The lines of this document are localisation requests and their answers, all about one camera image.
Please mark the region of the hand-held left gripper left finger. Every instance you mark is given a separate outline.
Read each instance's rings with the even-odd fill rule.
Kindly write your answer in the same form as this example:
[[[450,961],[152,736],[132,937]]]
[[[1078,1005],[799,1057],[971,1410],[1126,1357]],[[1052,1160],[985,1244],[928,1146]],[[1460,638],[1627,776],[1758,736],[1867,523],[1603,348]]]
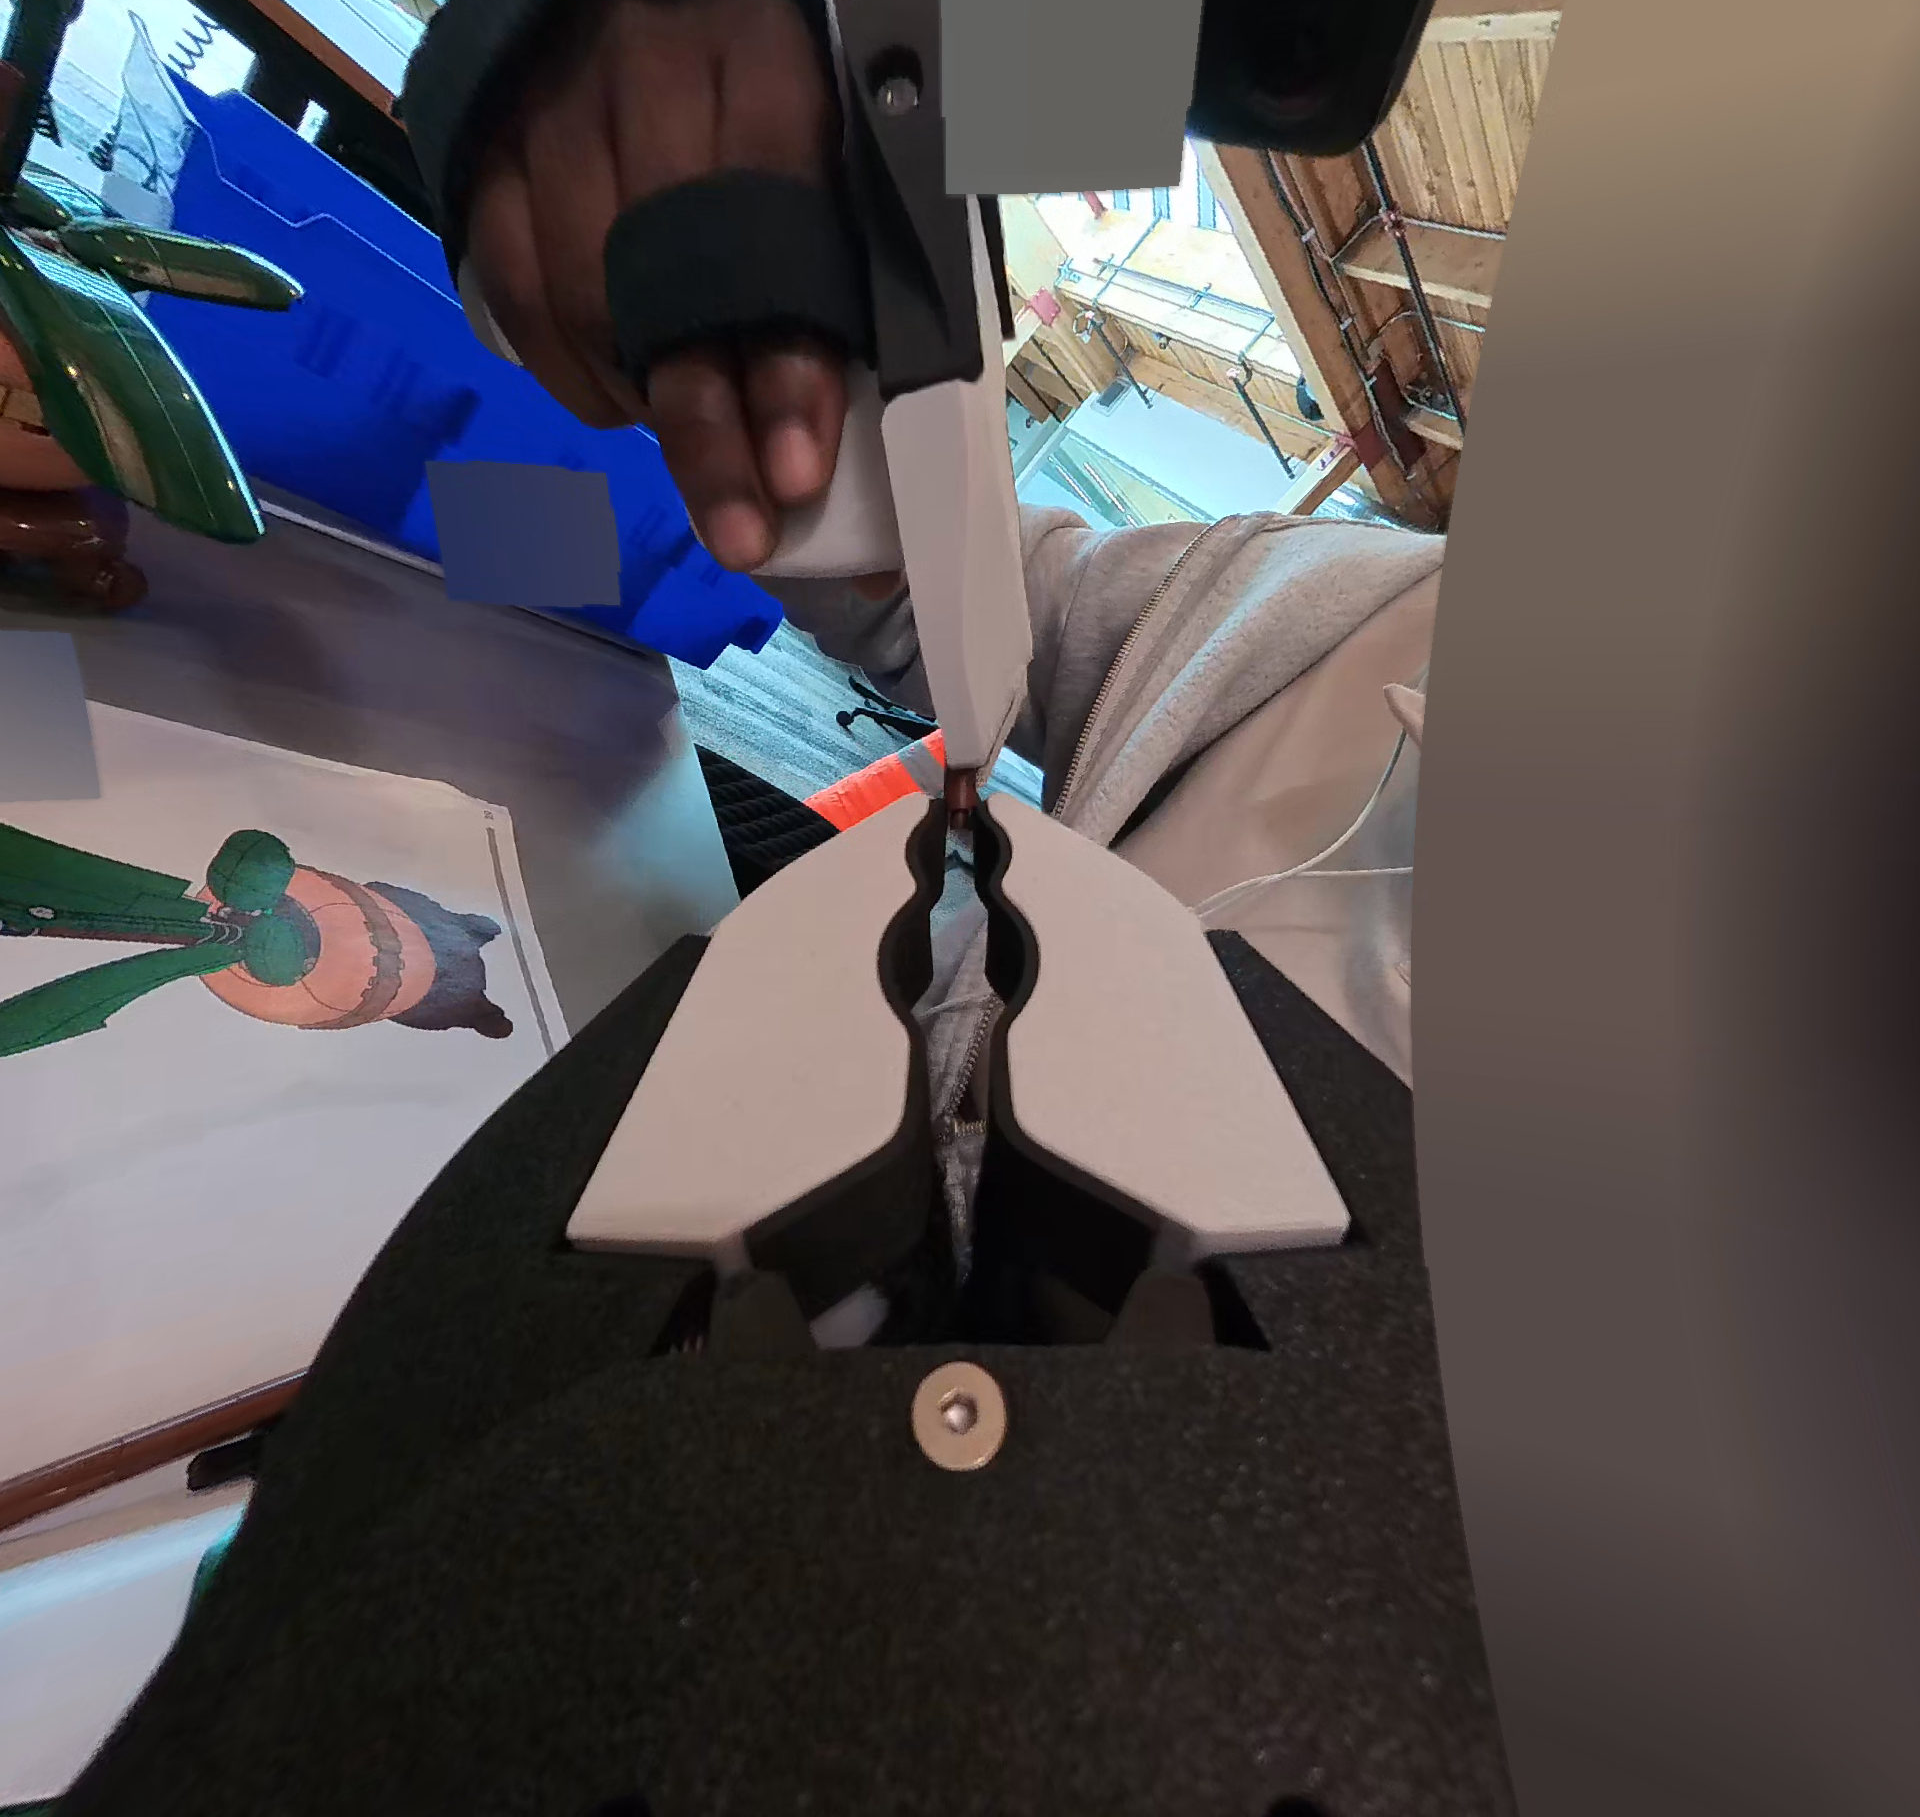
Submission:
[[[938,1200],[915,1005],[947,869],[947,805],[898,801],[728,914],[571,1243],[770,1272],[799,1301],[846,1301],[909,1261]]]

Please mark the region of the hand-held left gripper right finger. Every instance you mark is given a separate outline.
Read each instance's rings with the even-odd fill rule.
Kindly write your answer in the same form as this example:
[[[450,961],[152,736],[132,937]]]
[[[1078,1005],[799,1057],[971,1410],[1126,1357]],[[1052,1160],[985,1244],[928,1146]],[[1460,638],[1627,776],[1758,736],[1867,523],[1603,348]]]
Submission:
[[[989,1123],[972,1287],[1119,1311],[1153,1268],[1325,1249],[1351,1213],[1203,923],[1006,797],[972,818],[989,914]]]

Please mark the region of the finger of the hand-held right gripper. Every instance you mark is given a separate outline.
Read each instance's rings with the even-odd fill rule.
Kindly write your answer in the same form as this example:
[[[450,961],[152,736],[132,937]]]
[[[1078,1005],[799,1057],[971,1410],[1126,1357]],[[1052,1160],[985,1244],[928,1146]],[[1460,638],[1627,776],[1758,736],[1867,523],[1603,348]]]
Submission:
[[[966,197],[981,374],[880,409],[907,584],[949,782],[983,782],[1028,696],[1034,658],[1006,431],[1004,243],[992,194]]]

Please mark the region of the person's right hand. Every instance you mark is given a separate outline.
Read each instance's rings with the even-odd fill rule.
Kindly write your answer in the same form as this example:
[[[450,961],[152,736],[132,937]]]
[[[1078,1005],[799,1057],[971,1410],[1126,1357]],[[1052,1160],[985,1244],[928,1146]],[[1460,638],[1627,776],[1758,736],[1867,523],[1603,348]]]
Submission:
[[[711,556],[757,571],[786,514],[832,482],[846,423],[841,350],[811,331],[687,345],[644,381],[617,353],[613,220],[681,180],[825,180],[841,102],[794,0],[581,0],[492,130],[469,259],[506,341],[596,427],[653,427]]]

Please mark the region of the orange striped object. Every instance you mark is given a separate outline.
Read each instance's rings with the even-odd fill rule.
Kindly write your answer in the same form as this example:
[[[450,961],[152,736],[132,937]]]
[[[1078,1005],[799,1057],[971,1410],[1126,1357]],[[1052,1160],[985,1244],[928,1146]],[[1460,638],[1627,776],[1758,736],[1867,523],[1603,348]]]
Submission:
[[[947,786],[947,734],[934,728],[924,738],[834,780],[805,803],[838,831],[846,831],[902,798],[944,798]]]

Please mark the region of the grey zip hoodie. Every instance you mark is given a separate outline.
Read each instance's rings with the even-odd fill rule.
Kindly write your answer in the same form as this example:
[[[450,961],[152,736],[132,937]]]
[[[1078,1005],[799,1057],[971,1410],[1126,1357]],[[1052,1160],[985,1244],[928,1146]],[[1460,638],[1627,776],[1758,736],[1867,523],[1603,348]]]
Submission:
[[[1235,935],[1333,1166],[1412,1142],[1420,715],[1447,540],[1021,509],[1042,806]]]

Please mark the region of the black textured mat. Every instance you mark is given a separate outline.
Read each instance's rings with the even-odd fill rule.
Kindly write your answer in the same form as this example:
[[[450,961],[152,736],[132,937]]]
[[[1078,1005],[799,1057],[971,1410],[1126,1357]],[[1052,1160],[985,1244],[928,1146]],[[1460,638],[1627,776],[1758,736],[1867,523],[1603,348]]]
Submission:
[[[741,899],[838,835],[809,803],[719,751],[696,746],[696,758]]]

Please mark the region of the printed instruction sheet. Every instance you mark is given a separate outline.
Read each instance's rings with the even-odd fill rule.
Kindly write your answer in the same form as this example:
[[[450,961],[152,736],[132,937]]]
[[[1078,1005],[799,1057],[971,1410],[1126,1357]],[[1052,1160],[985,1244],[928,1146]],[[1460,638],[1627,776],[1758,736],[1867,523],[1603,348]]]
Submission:
[[[322,958],[314,993],[226,970],[5,1058],[5,1480],[301,1373],[426,1183],[569,1039],[501,805],[98,701],[88,721],[100,797],[5,823],[189,895],[230,835],[276,835]],[[509,1036],[284,1024],[346,1016],[346,961],[375,967],[320,875],[492,920],[480,988]]]

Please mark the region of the large blue plastic bin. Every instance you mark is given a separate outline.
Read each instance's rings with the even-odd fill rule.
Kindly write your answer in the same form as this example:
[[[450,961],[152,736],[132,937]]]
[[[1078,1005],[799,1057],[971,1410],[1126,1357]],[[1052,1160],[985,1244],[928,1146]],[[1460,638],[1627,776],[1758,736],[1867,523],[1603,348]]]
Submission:
[[[175,221],[302,289],[287,314],[157,293],[148,314],[254,482],[441,557],[447,591],[548,608],[696,665],[780,604],[699,544],[646,429],[592,429],[486,350],[439,237],[240,92],[181,84]]]

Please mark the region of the green brick plant model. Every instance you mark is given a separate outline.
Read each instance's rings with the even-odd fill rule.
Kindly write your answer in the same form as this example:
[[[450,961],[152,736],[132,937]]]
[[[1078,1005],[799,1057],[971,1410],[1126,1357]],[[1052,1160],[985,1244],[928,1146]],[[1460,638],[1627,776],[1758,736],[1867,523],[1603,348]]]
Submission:
[[[233,546],[266,532],[212,405],[140,300],[283,314],[302,288],[251,250],[124,220],[33,168],[82,3],[12,0],[5,31],[2,546],[49,594],[112,612],[148,589],[131,507]]]

